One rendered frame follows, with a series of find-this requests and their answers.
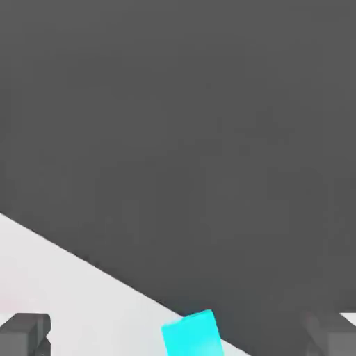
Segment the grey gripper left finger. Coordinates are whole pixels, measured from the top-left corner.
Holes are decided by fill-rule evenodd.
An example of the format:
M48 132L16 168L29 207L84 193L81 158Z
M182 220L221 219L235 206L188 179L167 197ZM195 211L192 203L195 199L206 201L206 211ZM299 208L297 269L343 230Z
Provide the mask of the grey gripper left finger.
M0 356L51 356L48 314L16 313L0 326Z

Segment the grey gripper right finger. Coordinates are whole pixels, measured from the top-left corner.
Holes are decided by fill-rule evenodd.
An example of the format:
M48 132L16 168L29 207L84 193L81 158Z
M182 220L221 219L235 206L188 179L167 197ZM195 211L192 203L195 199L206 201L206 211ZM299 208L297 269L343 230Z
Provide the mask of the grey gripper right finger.
M304 356L356 356L356 326L335 311L303 316L309 341Z

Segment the small cyan cube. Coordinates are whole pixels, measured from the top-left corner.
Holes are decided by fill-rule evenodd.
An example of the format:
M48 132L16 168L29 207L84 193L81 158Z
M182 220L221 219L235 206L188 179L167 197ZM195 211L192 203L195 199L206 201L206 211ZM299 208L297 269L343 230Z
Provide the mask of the small cyan cube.
M167 356L224 356L215 316L206 309L161 328Z

